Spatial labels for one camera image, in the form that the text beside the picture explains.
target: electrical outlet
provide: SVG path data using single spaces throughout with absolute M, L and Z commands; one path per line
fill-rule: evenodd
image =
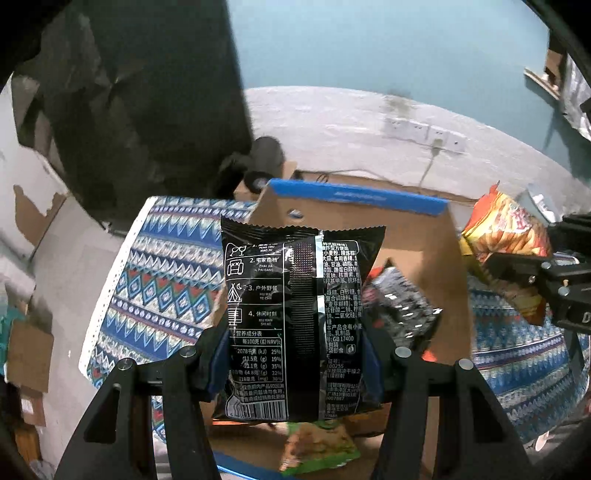
M 448 137 L 449 130 L 431 125 L 429 127 L 429 132 L 427 133 L 426 144 L 431 145 L 432 147 L 445 148 L 444 145 L 447 142 Z
M 389 137 L 406 140 L 408 120 L 405 118 L 388 118 L 384 128 L 384 133 Z
M 464 153 L 466 151 L 467 138 L 458 132 L 449 132 L 446 142 L 443 144 L 445 150 L 455 153 Z
M 405 138 L 416 143 L 424 144 L 427 138 L 427 130 L 429 130 L 429 126 L 427 124 L 415 122 L 414 120 L 408 120 Z

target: peeling paint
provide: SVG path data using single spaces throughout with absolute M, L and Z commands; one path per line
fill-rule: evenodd
M 66 197 L 55 193 L 51 207 L 43 214 L 20 185 L 14 185 L 13 190 L 14 220 L 17 228 L 33 247 L 37 247 Z

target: snack bag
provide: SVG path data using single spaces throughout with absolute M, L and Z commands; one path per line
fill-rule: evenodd
M 361 285 L 385 227 L 221 225 L 230 374 L 214 418 L 316 421 L 366 409 Z
M 279 470 L 284 475 L 336 468 L 360 457 L 357 447 L 338 420 L 288 423 Z
M 533 325 L 544 322 L 546 302 L 535 287 L 493 278 L 483 264 L 494 252 L 539 255 L 552 254 L 546 229 L 514 199 L 497 191 L 493 185 L 488 194 L 474 205 L 472 216 L 462 235 L 478 260 L 480 269 L 474 273 L 521 313 Z
M 396 346 L 423 353 L 441 318 L 421 291 L 390 261 L 363 288 L 363 315 L 384 329 Z

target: floor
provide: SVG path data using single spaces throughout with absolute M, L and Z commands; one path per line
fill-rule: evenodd
M 78 359 L 96 300 L 122 242 L 69 197 L 33 257 L 34 306 L 54 336 L 49 392 L 43 400 L 47 427 L 39 435 L 43 458 L 53 465 L 59 463 L 96 391 L 78 370 Z

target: patterned cloth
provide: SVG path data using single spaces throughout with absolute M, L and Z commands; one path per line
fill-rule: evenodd
M 569 367 L 562 330 L 527 323 L 502 297 L 468 277 L 475 317 L 473 361 L 527 443 L 563 421 L 589 386 L 589 336 L 579 335 L 584 371 Z
M 163 360 L 197 341 L 223 281 L 220 216 L 254 203 L 152 197 L 135 220 L 95 307 L 79 368 L 96 388 L 122 358 Z M 161 397 L 152 425 L 165 441 Z
M 245 220 L 254 203 L 152 197 L 136 218 L 96 304 L 79 369 L 96 388 L 122 358 L 139 364 L 195 343 L 223 280 L 221 215 Z M 473 360 L 526 443 L 564 419 L 589 385 L 575 379 L 560 329 L 525 322 L 501 297 L 469 277 L 475 314 Z M 152 425 L 165 441 L 162 399 Z

